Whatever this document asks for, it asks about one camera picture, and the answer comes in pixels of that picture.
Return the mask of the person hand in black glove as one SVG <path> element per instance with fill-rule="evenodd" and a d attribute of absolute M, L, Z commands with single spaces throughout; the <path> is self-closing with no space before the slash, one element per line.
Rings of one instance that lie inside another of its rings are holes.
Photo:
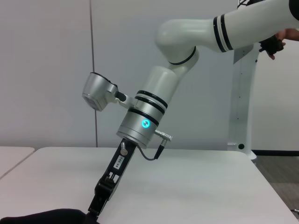
<path fill-rule="evenodd" d="M 274 60 L 275 54 L 284 49 L 285 43 L 283 42 L 285 38 L 285 32 L 279 32 L 263 41 L 260 42 L 259 52 L 266 52 L 267 55 Z"/>

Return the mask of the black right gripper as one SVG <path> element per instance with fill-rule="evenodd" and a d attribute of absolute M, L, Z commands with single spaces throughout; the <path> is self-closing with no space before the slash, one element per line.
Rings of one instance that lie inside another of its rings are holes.
<path fill-rule="evenodd" d="M 107 201 L 116 191 L 119 182 L 134 154 L 135 143 L 122 139 L 106 171 L 97 183 L 95 195 L 88 208 L 89 213 L 98 217 L 103 211 Z"/>

